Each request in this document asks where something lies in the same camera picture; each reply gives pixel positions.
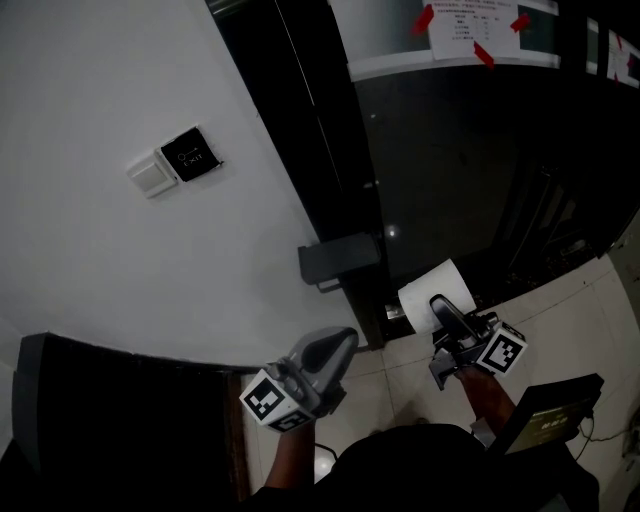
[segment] red tape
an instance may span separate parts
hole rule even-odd
[[[493,69],[495,67],[493,64],[493,57],[491,57],[491,55],[489,55],[486,50],[475,41],[473,42],[473,49],[477,57],[484,62],[489,69]]]
[[[520,32],[523,28],[529,25],[529,23],[531,23],[531,18],[529,18],[529,15],[525,12],[511,24],[511,28],[514,32]]]
[[[422,34],[425,30],[427,30],[427,27],[429,26],[429,23],[431,23],[432,19],[433,7],[431,6],[431,4],[427,4],[427,6],[424,8],[424,11],[422,11],[422,14],[413,25],[411,33],[415,36]]]

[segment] black shirt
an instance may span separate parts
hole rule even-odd
[[[558,495],[569,510],[598,510],[597,480],[564,444],[492,458],[459,427],[416,425],[353,444],[315,486],[262,488],[242,507],[287,512],[344,507],[537,511]]]

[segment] person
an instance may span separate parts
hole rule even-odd
[[[469,366],[456,373],[478,419],[497,435],[515,409],[498,381]],[[245,509],[598,510],[597,480],[564,444],[488,457],[465,430],[418,424],[347,448],[314,485],[315,423],[282,434],[271,472]]]

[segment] wall switch panel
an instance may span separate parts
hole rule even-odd
[[[146,198],[157,196],[178,184],[178,180],[155,155],[138,162],[127,172],[127,176],[138,186]]]
[[[160,151],[182,181],[190,181],[222,165],[197,126],[162,146]]]

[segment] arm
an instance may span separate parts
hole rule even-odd
[[[484,418],[498,435],[516,406],[493,375],[473,366],[461,368],[456,377],[462,382],[476,419]]]
[[[265,487],[298,489],[313,485],[315,421],[280,436],[276,459]]]

